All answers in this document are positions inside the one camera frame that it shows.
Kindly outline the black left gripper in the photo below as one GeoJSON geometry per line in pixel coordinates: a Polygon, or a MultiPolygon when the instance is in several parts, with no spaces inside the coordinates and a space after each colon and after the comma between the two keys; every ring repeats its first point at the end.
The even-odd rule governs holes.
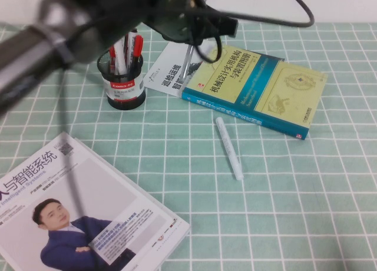
{"type": "Polygon", "coordinates": [[[205,0],[138,0],[142,23],[159,32],[164,40],[199,46],[206,35],[217,35],[216,21],[202,14],[211,8],[205,0]]]}

